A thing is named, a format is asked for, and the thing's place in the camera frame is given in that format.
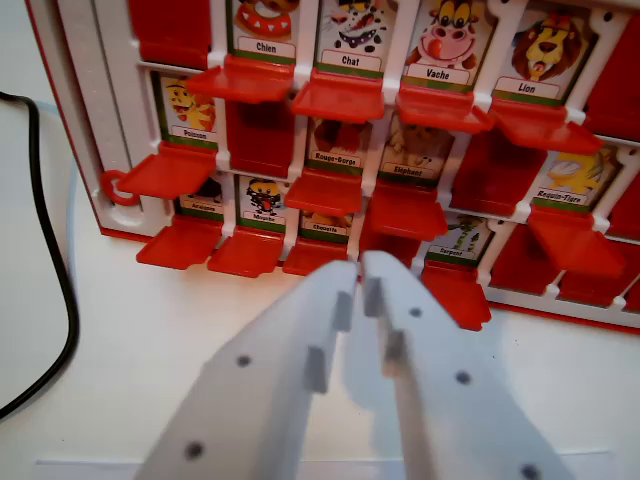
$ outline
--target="cartoon dog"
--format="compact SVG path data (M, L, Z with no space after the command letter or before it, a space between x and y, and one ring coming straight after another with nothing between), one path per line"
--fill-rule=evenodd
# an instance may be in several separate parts
M185 79L180 79L167 85L169 103L176 115L183 122L189 122L191 128L210 132L216 121L216 110L211 99L203 101L200 96L194 96L187 90Z
M453 137L447 132L419 125L405 125L394 115L383 162L439 172L449 155Z
M356 152L362 143L362 135L371 132L372 125L355 125L337 120L320 120L313 130L316 145L323 152L341 148L347 152Z
M329 0L332 8L323 10L325 31L335 29L333 46L354 53L372 54L385 43L389 28L385 10L397 11L393 0Z
M316 212L302 211L302 216L309 219L312 223L320 225L329 225L331 227L351 228L353 220L349 217L330 217L328 215L320 215Z
M291 40L291 16L300 0L240 0L234 23L254 38Z
M511 65L525 80L541 82L571 67L582 49L582 39L571 17L551 13L543 22L514 37Z
M256 213L277 215L274 208L280 206L280 189L273 180L253 178L247 187L247 195L251 197L251 205L256 207Z
M588 189L598 187L604 164L610 161L611 155L605 156L601 152L591 156L561 153L547 174L553 180L549 188L564 187L572 193L585 194Z
M471 13L473 0L443 0L440 9L431 10L431 25L424 29L418 46L405 64L423 63L453 68L461 64L471 70L478 63L473 49L478 17Z

